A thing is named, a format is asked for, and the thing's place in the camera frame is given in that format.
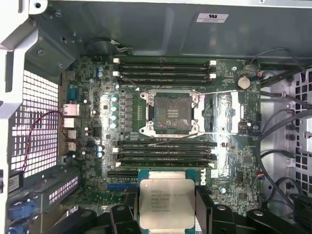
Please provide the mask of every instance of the ventilation grille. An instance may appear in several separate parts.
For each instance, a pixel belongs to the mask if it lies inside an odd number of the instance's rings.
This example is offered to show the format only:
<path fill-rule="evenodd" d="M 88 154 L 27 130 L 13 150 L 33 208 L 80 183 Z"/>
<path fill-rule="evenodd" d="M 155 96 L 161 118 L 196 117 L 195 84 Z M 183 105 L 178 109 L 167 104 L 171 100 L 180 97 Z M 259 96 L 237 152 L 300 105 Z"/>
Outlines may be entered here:
<path fill-rule="evenodd" d="M 72 189 L 78 185 L 78 176 L 73 178 L 72 180 L 68 181 L 59 189 L 55 190 L 55 192 L 49 195 L 49 205 L 52 205 L 56 201 L 60 200 L 62 197 L 67 195 Z"/>
<path fill-rule="evenodd" d="M 29 130 L 42 114 L 58 110 L 58 96 L 58 85 L 24 71 L 23 103 L 15 113 L 15 124 L 12 128 L 12 170 L 23 168 Z M 24 177 L 56 165 L 58 118 L 57 113 L 50 114 L 36 124 L 30 138 L 30 151 Z"/>
<path fill-rule="evenodd" d="M 303 191 L 312 193 L 312 176 L 296 172 L 296 182 L 301 185 Z"/>

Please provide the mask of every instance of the black cable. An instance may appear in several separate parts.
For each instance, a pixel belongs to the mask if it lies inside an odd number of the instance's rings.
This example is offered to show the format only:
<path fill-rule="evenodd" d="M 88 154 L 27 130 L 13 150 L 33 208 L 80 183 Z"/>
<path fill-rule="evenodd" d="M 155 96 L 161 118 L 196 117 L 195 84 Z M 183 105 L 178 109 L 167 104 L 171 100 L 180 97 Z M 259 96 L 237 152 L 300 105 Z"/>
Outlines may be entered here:
<path fill-rule="evenodd" d="M 284 125 L 293 122 L 296 119 L 299 118 L 305 118 L 308 116 L 312 116 L 312 110 L 306 110 L 306 111 L 302 111 L 294 116 L 291 116 L 289 118 L 286 118 L 282 121 L 280 121 L 279 123 L 277 123 L 276 125 L 274 125 L 272 128 L 270 128 L 269 130 L 267 130 L 266 132 L 262 133 L 260 135 L 260 141 L 262 141 L 264 138 L 266 138 L 268 135 L 270 135 L 271 133 L 275 132 L 276 130 L 280 129 L 281 127 L 283 127 Z"/>
<path fill-rule="evenodd" d="M 261 155 L 260 155 L 260 151 L 256 150 L 256 159 L 258 160 L 260 169 L 262 171 L 262 173 L 265 175 L 266 179 L 273 185 L 273 187 L 275 187 L 275 189 L 281 194 L 281 196 L 283 197 L 283 199 L 286 201 L 286 203 L 293 208 L 293 203 L 292 201 L 286 196 L 286 194 L 284 194 L 284 192 L 277 186 L 277 184 L 275 184 L 275 182 L 273 181 L 273 179 L 270 177 L 269 173 L 267 172 L 267 170 L 265 169 L 262 160 L 261 160 Z"/>
<path fill-rule="evenodd" d="M 296 189 L 298 190 L 298 193 L 299 194 L 303 194 L 303 191 L 302 191 L 302 188 L 300 187 L 300 185 L 292 178 L 290 177 L 281 177 L 280 179 L 278 179 L 275 183 L 277 186 L 280 186 L 285 180 L 290 180 L 295 186 L 296 186 Z M 268 199 L 266 201 L 270 201 L 273 199 L 273 197 L 275 196 L 276 194 L 276 189 L 273 188 L 270 196 L 268 197 Z"/>
<path fill-rule="evenodd" d="M 288 158 L 294 158 L 294 155 L 287 150 L 269 150 L 269 151 L 267 151 L 261 155 L 261 159 L 264 158 L 266 155 L 270 155 L 270 154 L 274 154 L 274 153 L 282 154 Z"/>
<path fill-rule="evenodd" d="M 268 121 L 265 123 L 265 125 L 263 126 L 263 129 L 262 129 L 262 132 L 264 132 L 267 128 L 267 126 L 269 125 L 270 121 L 275 117 L 277 116 L 279 113 L 282 113 L 282 112 L 291 112 L 292 115 L 294 115 L 294 110 L 293 109 L 281 109 L 281 110 L 278 110 L 276 111 L 275 113 L 273 113 L 271 115 L 271 117 L 268 119 Z"/>
<path fill-rule="evenodd" d="M 256 56 L 254 56 L 251 60 L 250 60 L 250 64 L 253 64 L 253 62 L 260 56 L 267 54 L 269 52 L 274 52 L 274 51 L 279 51 L 279 50 L 284 50 L 286 51 L 294 60 L 294 62 L 298 65 L 298 67 L 301 69 L 301 71 L 305 72 L 306 69 L 304 68 L 304 66 L 301 65 L 301 63 L 296 59 L 296 57 L 293 55 L 293 53 L 290 51 L 290 49 L 288 48 L 284 48 L 284 47 L 279 47 L 279 48 L 275 48 L 275 49 L 271 49 L 271 50 L 266 50 L 261 52 L 260 54 L 257 54 Z"/>
<path fill-rule="evenodd" d="M 311 67 L 312 67 L 312 63 L 308 63 L 308 64 L 304 65 L 305 69 L 309 69 Z M 299 68 L 296 68 L 296 69 L 293 69 L 290 71 L 288 70 L 288 71 L 282 72 L 278 75 L 275 75 L 275 76 L 272 76 L 272 77 L 269 77 L 267 79 L 262 80 L 260 86 L 261 86 L 261 88 L 264 88 L 264 87 L 267 87 L 269 85 L 273 85 L 273 84 L 278 83 L 281 80 L 284 80 L 287 77 L 293 76 L 299 72 L 301 72 L 301 69 L 299 69 Z"/>
<path fill-rule="evenodd" d="M 312 108 L 312 104 L 306 103 L 306 102 L 304 102 L 304 101 L 302 101 L 300 99 L 297 99 L 297 98 L 295 98 L 293 96 L 290 96 L 288 94 L 286 94 L 285 97 L 283 97 L 282 94 L 278 94 L 278 93 L 269 93 L 269 92 L 265 92 L 265 91 L 260 91 L 260 93 L 263 96 L 268 96 L 268 97 L 271 97 L 271 98 L 288 98 L 288 99 L 294 101 L 295 103 L 298 103 L 298 104 L 300 104 L 300 105 L 302 105 L 302 106 L 304 106 L 306 108 L 307 107 Z"/>

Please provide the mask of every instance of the screw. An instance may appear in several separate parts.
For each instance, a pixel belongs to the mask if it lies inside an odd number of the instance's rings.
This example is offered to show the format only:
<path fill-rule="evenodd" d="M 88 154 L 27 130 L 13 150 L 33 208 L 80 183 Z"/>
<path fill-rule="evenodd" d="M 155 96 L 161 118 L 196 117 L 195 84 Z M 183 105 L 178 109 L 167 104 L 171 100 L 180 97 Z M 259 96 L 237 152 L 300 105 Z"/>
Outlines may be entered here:
<path fill-rule="evenodd" d="M 225 206 L 218 206 L 217 208 L 218 208 L 218 210 L 221 210 L 221 211 L 226 210 Z"/>
<path fill-rule="evenodd" d="M 253 212 L 256 216 L 263 216 L 264 214 L 261 211 L 254 211 Z"/>
<path fill-rule="evenodd" d="M 37 55 L 39 55 L 39 56 L 44 55 L 44 50 L 43 49 L 38 49 L 37 50 Z"/>
<path fill-rule="evenodd" d="M 56 12 L 54 13 L 54 15 L 55 15 L 57 18 L 61 18 L 61 17 L 62 17 L 62 13 L 59 12 L 59 11 L 56 11 Z"/>

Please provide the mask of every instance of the green circuit board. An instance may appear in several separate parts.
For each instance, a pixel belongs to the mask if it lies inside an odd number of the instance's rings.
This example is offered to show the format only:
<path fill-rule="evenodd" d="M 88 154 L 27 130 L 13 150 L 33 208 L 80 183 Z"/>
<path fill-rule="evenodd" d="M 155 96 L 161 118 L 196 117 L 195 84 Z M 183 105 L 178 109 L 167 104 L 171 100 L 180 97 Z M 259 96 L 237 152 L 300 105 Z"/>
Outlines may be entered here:
<path fill-rule="evenodd" d="M 258 65 L 236 59 L 85 56 L 72 70 L 75 77 L 64 77 L 66 101 L 86 107 L 76 128 L 84 146 L 76 153 L 82 186 L 64 204 L 122 203 L 127 197 L 122 185 L 137 184 L 139 169 L 192 168 L 215 202 L 241 215 L 255 208 Z"/>

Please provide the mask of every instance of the black ram slot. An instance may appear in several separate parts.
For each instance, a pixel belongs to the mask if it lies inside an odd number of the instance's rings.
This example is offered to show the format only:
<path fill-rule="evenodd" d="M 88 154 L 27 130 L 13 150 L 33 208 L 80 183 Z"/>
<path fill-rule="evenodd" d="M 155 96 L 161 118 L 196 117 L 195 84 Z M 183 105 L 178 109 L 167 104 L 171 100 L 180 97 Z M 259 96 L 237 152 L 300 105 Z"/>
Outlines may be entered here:
<path fill-rule="evenodd" d="M 119 66 L 131 66 L 131 67 L 209 67 L 208 63 L 183 63 L 183 62 L 122 62 Z"/>
<path fill-rule="evenodd" d="M 158 152 L 163 152 L 163 151 L 171 151 L 171 152 L 203 152 L 203 148 L 178 148 L 178 147 L 147 147 L 147 148 L 142 148 L 142 147 L 124 147 L 122 148 L 123 152 L 126 151 L 142 151 L 142 152 L 150 152 L 150 151 L 158 151 Z"/>
<path fill-rule="evenodd" d="M 137 85 L 158 85 L 158 86 L 208 86 L 210 82 L 185 82 L 185 81 L 178 81 L 178 82 L 166 82 L 166 81 L 133 81 L 129 82 L 128 80 L 123 80 L 122 82 L 119 81 L 120 85 L 133 85 L 133 83 Z"/>
<path fill-rule="evenodd" d="M 120 72 L 157 72 L 157 71 L 167 71 L 167 72 L 199 72 L 199 71 L 208 71 L 207 67 L 168 67 L 168 66 L 120 66 Z"/>
<path fill-rule="evenodd" d="M 133 163 L 122 162 L 119 167 L 123 168 L 209 168 L 208 162 L 147 162 Z"/>
<path fill-rule="evenodd" d="M 146 146 L 148 144 L 158 144 L 162 143 L 165 141 L 151 141 L 151 140 L 124 140 L 124 141 L 119 141 L 118 145 L 123 145 L 123 146 Z M 183 146 L 183 145 L 202 145 L 202 146 L 207 146 L 209 145 L 209 141 L 190 141 L 190 140 L 179 140 L 179 141 L 172 141 L 169 142 L 168 144 L 163 143 L 163 145 L 178 145 L 178 146 Z"/>

